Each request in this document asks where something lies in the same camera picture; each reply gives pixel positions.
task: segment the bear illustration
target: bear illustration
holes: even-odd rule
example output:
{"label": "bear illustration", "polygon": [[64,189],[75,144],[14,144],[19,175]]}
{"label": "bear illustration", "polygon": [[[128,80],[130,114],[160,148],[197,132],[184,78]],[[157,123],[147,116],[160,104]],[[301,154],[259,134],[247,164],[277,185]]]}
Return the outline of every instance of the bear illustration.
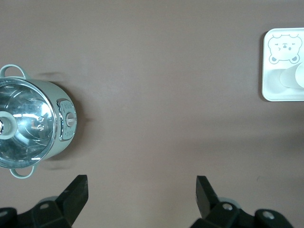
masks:
{"label": "bear illustration", "polygon": [[270,48],[271,56],[269,61],[272,64],[276,64],[279,61],[290,61],[295,64],[299,62],[300,57],[298,55],[300,47],[302,46],[302,40],[298,36],[292,37],[290,35],[281,35],[279,37],[272,37],[268,46]]}

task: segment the pot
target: pot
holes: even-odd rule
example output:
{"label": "pot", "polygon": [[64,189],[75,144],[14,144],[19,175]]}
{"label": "pot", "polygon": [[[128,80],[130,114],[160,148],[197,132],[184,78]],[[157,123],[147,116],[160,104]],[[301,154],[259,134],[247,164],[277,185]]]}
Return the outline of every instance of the pot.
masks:
{"label": "pot", "polygon": [[[7,76],[9,67],[22,76]],[[77,115],[70,97],[57,85],[32,79],[17,65],[0,70],[0,166],[13,176],[31,176],[39,162],[62,152],[72,141]],[[16,169],[31,166],[28,175]]]}

